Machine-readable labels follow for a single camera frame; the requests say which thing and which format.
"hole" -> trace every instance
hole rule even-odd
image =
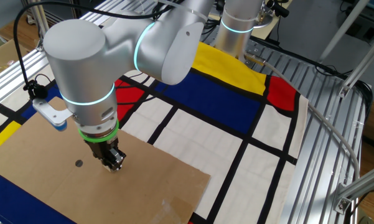
[[[75,162],[75,166],[77,167],[81,167],[82,165],[83,165],[83,161],[80,159]]]
[[[101,117],[104,118],[106,115],[108,115],[112,111],[113,111],[113,107],[107,109],[104,113],[101,114]]]
[[[373,40],[374,39],[374,28],[370,27],[363,37],[367,40]]]

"cardboard sheet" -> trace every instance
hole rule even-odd
[[[58,98],[50,104],[64,107]],[[210,176],[123,131],[118,137],[127,158],[109,173],[71,119],[58,132],[35,114],[0,147],[0,175],[76,223],[187,223]]]

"glowing blue ring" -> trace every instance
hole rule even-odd
[[[222,24],[225,28],[227,28],[228,30],[232,31],[232,32],[236,32],[236,33],[239,33],[239,34],[244,34],[245,32],[250,32],[253,30],[253,27],[250,29],[250,30],[246,30],[246,31],[239,31],[239,30],[235,30],[235,29],[231,29],[229,28],[228,26],[226,26],[222,20]]]
[[[144,36],[148,33],[148,31],[150,30],[150,28],[155,24],[155,22],[149,24],[145,29],[144,31],[142,32],[142,34],[139,36],[139,39],[137,41],[137,44],[136,44],[136,48],[134,50],[134,67],[136,67],[136,69],[141,72],[139,69],[138,69],[138,65],[137,65],[137,55],[138,55],[138,49],[139,49],[139,46],[141,45],[141,42],[143,41],[143,38]]]
[[[60,92],[60,94],[61,94],[61,96],[62,96],[62,98],[63,98],[64,100],[68,101],[69,103],[71,103],[71,104],[73,104],[73,105],[79,105],[79,106],[90,106],[90,105],[94,105],[94,104],[97,104],[97,103],[99,103],[99,102],[102,102],[102,101],[106,100],[108,97],[110,97],[110,95],[112,94],[113,90],[115,90],[115,84],[113,84],[111,91],[110,91],[106,96],[102,97],[102,98],[99,99],[99,100],[92,101],[92,102],[89,102],[89,103],[78,103],[78,102],[74,102],[74,101],[72,101],[72,100],[68,100],[68,99],[66,99],[66,97],[64,97],[64,96],[62,95],[61,92]]]

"red patch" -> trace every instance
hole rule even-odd
[[[115,86],[130,86],[130,84],[117,80]],[[120,88],[116,90],[116,99],[118,103],[128,103],[135,102],[140,99],[144,94],[144,91],[139,88]],[[125,114],[133,107],[134,105],[118,105],[118,120],[121,121]]]
[[[286,111],[293,111],[295,95],[296,90],[282,78],[271,77],[269,81],[267,100],[272,103],[273,106]]]

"fabric mat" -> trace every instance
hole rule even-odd
[[[54,79],[49,67],[42,73]],[[129,72],[115,85],[146,78],[129,78],[137,74]],[[38,81],[48,83],[44,77]],[[48,87],[47,101],[60,96],[54,82]],[[307,99],[280,78],[254,72],[203,43],[185,80],[165,87],[150,78],[136,88],[117,89],[119,102],[157,96],[118,106],[118,119],[122,130],[212,176],[191,223],[278,223],[306,126]],[[0,145],[35,113],[27,95],[17,91],[0,104]],[[0,186],[16,189],[2,177]],[[14,193],[4,190],[0,198]],[[50,208],[35,201],[26,207],[30,200],[3,200],[0,206],[41,223],[33,208]],[[21,218],[7,212],[0,221],[9,216]]]

